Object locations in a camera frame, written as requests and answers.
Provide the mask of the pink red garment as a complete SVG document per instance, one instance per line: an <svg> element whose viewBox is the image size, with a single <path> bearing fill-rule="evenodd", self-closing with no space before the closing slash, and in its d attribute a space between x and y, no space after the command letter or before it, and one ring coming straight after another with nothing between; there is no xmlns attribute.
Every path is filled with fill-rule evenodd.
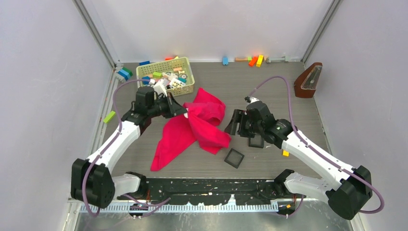
<svg viewBox="0 0 408 231"><path fill-rule="evenodd" d="M183 107L187 116L176 116L165 124L150 171L163 169L196 141L211 154L229 147L230 135L218 128L226 111L219 98L199 88L193 102L186 102Z"/></svg>

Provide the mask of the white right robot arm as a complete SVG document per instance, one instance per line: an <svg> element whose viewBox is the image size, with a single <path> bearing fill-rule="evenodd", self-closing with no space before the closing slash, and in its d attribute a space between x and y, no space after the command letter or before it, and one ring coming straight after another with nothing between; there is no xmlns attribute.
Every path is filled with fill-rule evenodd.
<svg viewBox="0 0 408 231"><path fill-rule="evenodd" d="M225 132L246 138L259 135L319 174L317 179L285 169L274 179L275 193L280 197L301 194L318 199L347 220L352 220L372 197L371 173L367 168L354 168L331 156L290 121L276 119L261 101L249 103L245 110L235 109Z"/></svg>

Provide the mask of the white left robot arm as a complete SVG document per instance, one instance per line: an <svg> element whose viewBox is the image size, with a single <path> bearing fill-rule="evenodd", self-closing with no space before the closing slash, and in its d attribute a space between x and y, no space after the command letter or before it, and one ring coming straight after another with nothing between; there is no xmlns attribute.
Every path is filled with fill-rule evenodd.
<svg viewBox="0 0 408 231"><path fill-rule="evenodd" d="M226 105L204 89L198 90L193 102L180 105L158 87L139 88L131 109L108 140L88 158L74 161L71 196L82 201L87 210L92 206L106 208L114 198L128 193L136 199L144 198L148 187L142 183L141 175L127 173L114 178L111 172L152 119L158 116L168 119L150 167L151 171L159 171L195 142L211 154L228 148L231 137L219 129L225 111Z"/></svg>

